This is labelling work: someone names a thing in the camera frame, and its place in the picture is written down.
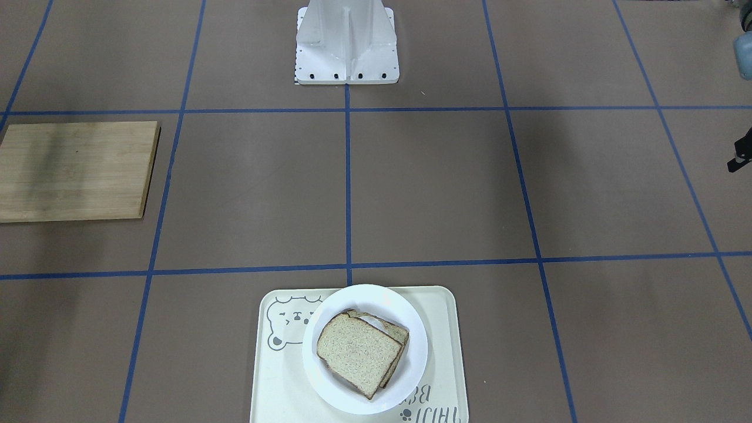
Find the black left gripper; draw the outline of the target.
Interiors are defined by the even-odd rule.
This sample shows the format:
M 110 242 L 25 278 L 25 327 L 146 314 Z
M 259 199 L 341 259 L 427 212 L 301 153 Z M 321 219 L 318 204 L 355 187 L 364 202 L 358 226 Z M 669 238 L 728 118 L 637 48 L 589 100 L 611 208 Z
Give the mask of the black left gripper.
M 748 164 L 751 159 L 751 135 L 752 128 L 749 128 L 741 139 L 735 142 L 735 157 L 726 163 L 728 172 L 736 172 Z

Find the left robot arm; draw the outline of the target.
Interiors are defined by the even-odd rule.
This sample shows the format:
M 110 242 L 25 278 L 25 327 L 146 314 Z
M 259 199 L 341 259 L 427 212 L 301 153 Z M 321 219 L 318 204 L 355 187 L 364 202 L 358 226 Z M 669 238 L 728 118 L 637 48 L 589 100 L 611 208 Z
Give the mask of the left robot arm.
M 744 80 L 751 80 L 751 8 L 750 2 L 740 9 L 740 24 L 743 34 L 733 41 L 736 64 Z M 750 163 L 751 128 L 734 144 L 735 156 L 726 163 L 729 172 L 736 172 Z

